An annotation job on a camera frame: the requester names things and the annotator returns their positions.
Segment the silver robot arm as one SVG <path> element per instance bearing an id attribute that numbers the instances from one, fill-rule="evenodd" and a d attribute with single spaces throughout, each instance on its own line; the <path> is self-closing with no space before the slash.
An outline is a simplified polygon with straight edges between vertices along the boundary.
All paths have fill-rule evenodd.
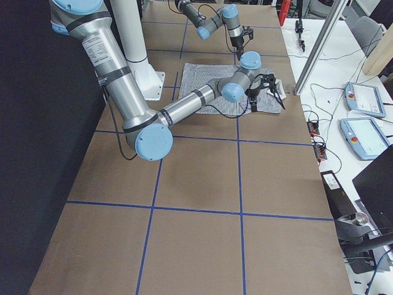
<path id="1" fill-rule="evenodd" d="M 220 27 L 226 27 L 231 45 L 236 49 L 233 53 L 236 53 L 237 59 L 240 60 L 244 52 L 244 37 L 247 32 L 240 24 L 238 8 L 235 4 L 214 10 L 210 18 L 204 16 L 190 1 L 175 1 L 175 5 L 178 11 L 194 24 L 202 40 L 210 38 Z"/>
<path id="2" fill-rule="evenodd" d="M 149 107 L 153 90 L 163 84 L 163 74 L 150 65 L 135 1 L 51 1 L 54 31 L 78 39 L 88 55 L 99 85 L 115 103 L 122 119 L 126 141 L 142 159 L 164 158 L 173 146 L 170 128 L 207 106 L 217 97 L 237 103 L 248 90 L 261 84 L 261 57 L 243 50 L 252 30 L 241 26 L 238 9 L 230 4 L 211 17 L 200 14 L 190 1 L 177 1 L 180 14 L 207 39 L 221 27 L 228 30 L 237 49 L 239 68 L 230 77 L 215 78 L 161 110 Z"/>

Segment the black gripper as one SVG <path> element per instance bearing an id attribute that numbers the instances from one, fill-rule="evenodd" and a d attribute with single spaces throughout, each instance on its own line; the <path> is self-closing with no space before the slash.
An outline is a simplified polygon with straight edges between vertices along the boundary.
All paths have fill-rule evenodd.
<path id="1" fill-rule="evenodd" d="M 239 35 L 239 36 L 231 37 L 230 41 L 231 41 L 232 46 L 236 48 L 237 60 L 240 60 L 241 56 L 243 54 L 243 44 L 244 44 L 243 36 Z"/>
<path id="2" fill-rule="evenodd" d="M 249 97 L 249 105 L 251 107 L 251 112 L 257 112 L 257 95 L 262 90 L 263 83 L 261 80 L 255 81 L 247 89 L 247 97 Z"/>

